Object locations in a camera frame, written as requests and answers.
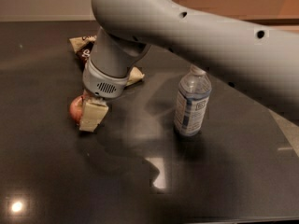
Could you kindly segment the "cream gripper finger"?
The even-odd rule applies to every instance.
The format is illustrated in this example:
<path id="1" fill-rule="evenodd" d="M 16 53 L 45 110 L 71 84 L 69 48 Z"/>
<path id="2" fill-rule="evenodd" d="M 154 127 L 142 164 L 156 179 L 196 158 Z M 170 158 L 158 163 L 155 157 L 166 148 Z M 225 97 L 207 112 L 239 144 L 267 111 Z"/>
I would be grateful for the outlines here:
<path id="1" fill-rule="evenodd" d="M 79 129 L 83 132 L 93 133 L 106 116 L 107 111 L 108 106 L 103 98 L 83 95 Z"/>

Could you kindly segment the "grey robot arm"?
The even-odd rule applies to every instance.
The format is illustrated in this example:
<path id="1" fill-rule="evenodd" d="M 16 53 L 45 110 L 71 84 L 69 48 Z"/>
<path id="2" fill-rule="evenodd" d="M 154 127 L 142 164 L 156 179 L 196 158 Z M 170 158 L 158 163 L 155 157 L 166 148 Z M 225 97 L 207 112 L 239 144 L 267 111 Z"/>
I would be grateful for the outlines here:
<path id="1" fill-rule="evenodd" d="M 183 7 L 172 0 L 92 0 L 100 25 L 83 72 L 96 97 L 121 96 L 130 70 L 155 45 L 299 121 L 299 35 Z"/>

